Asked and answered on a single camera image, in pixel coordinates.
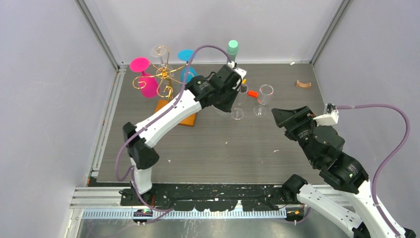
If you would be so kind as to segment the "clear tall flute glass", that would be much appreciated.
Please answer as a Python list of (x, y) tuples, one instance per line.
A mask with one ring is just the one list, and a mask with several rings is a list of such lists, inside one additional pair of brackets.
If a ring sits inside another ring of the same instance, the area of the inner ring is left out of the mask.
[(235, 120), (240, 120), (244, 116), (242, 106), (245, 103), (246, 97), (248, 95), (249, 87), (246, 84), (242, 84), (237, 97), (234, 101), (231, 111), (231, 117)]

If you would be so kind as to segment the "clear stemmed wine glass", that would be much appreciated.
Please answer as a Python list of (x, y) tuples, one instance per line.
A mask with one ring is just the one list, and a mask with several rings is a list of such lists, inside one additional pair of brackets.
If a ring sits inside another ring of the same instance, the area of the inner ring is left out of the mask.
[(269, 84), (264, 84), (259, 88), (257, 102), (258, 104), (253, 108), (254, 115), (263, 117), (267, 113), (267, 107), (270, 103), (274, 90)]

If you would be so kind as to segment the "pink wine glass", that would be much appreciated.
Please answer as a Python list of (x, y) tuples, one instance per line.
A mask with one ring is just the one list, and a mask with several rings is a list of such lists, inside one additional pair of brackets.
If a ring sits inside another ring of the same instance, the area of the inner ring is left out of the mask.
[(146, 73), (150, 66), (150, 61), (147, 58), (139, 57), (131, 61), (129, 67), (135, 73), (140, 73), (132, 81), (132, 86), (139, 90), (145, 98), (153, 98), (158, 95), (158, 83), (152, 74)]

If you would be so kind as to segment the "clear patterned tumbler glass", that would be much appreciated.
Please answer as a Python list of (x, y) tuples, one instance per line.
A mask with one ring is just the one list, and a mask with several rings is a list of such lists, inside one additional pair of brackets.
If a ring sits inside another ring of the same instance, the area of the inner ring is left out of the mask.
[(218, 108), (215, 108), (215, 110), (216, 110), (216, 112), (217, 112), (219, 115), (221, 115), (221, 116), (223, 116), (223, 117), (229, 117), (229, 116), (230, 116), (230, 112), (224, 112), (224, 111), (222, 111), (222, 110), (220, 110), (220, 109), (218, 109)]

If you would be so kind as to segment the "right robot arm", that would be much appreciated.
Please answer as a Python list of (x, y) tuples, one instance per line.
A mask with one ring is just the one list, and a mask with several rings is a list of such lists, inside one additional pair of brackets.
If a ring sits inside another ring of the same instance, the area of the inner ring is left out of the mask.
[(303, 203), (314, 209), (351, 238), (414, 238), (416, 233), (399, 225), (380, 202), (376, 193), (378, 175), (369, 179), (362, 164), (343, 151), (345, 140), (334, 125), (339, 107), (327, 104), (324, 113), (314, 115), (307, 106), (272, 109), (276, 125), (285, 136), (296, 141), (310, 165), (334, 190), (348, 200), (348, 210), (322, 194), (299, 175), (292, 175), (282, 185), (288, 203)]

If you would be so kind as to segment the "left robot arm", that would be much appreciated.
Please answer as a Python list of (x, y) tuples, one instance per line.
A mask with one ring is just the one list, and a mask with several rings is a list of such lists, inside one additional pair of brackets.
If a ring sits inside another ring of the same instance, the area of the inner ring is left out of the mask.
[(167, 105), (149, 118), (123, 127), (124, 146), (133, 166), (133, 199), (147, 205), (152, 198), (152, 167), (159, 160), (154, 149), (160, 139), (190, 115), (206, 107), (230, 113), (240, 91), (246, 70), (228, 63), (214, 74), (193, 77)]

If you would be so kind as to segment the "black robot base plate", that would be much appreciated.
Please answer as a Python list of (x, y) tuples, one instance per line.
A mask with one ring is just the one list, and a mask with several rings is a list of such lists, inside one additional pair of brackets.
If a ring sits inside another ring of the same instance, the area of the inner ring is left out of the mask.
[(159, 210), (211, 212), (276, 211), (281, 208), (305, 205), (293, 200), (291, 193), (273, 184), (203, 184), (154, 183), (151, 190), (138, 196), (133, 187), (119, 191), (122, 206), (141, 206), (144, 203)]

